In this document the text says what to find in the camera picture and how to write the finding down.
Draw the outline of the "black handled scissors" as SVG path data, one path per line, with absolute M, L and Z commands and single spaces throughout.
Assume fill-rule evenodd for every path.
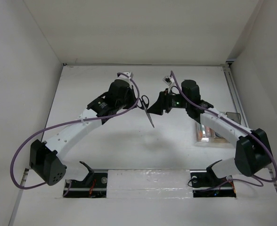
M 150 113 L 147 112 L 148 107 L 149 107 L 149 103 L 150 103 L 149 98 L 146 95 L 142 95 L 139 98 L 138 108 L 145 111 L 149 122 L 151 123 L 152 127 L 155 128 L 155 125 L 153 123 L 151 115 L 150 115 Z

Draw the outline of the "orange highlighter grey cap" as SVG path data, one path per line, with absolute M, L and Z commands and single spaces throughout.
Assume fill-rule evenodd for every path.
M 204 130 L 203 130 L 203 125 L 200 123 L 196 124 L 196 133 L 197 133 L 197 140 L 201 141 L 202 138 L 204 137 Z

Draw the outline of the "pink highlighter yellow cap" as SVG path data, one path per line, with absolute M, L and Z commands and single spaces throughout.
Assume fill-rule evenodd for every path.
M 209 128 L 209 127 L 207 127 L 207 126 L 205 126 L 205 127 L 204 127 L 204 130 L 205 130 L 205 136 L 206 136 L 207 138 L 212 138 L 212 129 Z

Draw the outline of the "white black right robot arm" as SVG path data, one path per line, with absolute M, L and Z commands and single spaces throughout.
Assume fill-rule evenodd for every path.
M 273 162 L 265 131 L 244 127 L 220 113 L 212 104 L 201 99 L 199 86 L 194 80 L 178 84 L 172 77 L 163 81 L 168 87 L 159 93 L 157 101 L 148 108 L 148 114 L 163 115 L 173 108 L 184 109 L 187 115 L 201 125 L 217 132 L 235 148 L 235 155 L 209 165 L 201 179 L 192 179 L 192 186 L 208 190 L 232 182 L 233 175 L 242 174 L 257 181 L 262 187 L 265 179 L 255 174 Z

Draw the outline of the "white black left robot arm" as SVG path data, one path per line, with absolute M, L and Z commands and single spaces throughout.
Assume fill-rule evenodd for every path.
M 30 167 L 49 186 L 53 186 L 72 172 L 64 163 L 67 153 L 86 135 L 136 107 L 138 88 L 130 78 L 117 78 L 109 90 L 87 105 L 75 123 L 67 125 L 57 135 L 30 147 Z

